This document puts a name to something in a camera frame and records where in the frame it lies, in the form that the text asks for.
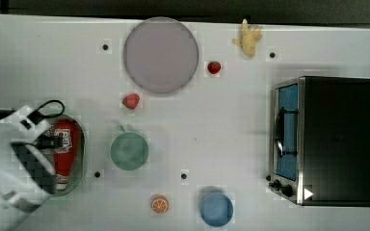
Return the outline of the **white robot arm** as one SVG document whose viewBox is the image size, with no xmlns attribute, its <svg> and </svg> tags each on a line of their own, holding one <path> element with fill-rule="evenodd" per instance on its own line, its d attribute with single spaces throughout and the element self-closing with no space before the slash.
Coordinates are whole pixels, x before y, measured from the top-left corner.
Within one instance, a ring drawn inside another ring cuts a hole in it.
<svg viewBox="0 0 370 231">
<path fill-rule="evenodd" d="M 55 168 L 35 147 L 49 128 L 29 106 L 0 119 L 0 231 L 12 231 L 56 192 Z"/>
</svg>

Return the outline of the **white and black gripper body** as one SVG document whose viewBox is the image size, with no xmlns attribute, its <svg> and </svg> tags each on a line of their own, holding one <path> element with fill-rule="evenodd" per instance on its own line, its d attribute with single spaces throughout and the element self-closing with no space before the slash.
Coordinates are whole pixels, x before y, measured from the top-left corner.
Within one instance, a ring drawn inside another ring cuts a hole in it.
<svg viewBox="0 0 370 231">
<path fill-rule="evenodd" d="M 17 111 L 0 119 L 0 123 L 10 124 L 15 131 L 20 133 L 19 141 L 33 144 L 37 149 L 55 149 L 62 146 L 63 141 L 59 135 L 46 135 L 52 128 L 50 119 L 61 116 L 65 110 L 57 114 L 45 115 L 40 111 L 43 106 L 35 109 L 23 106 Z"/>
</svg>

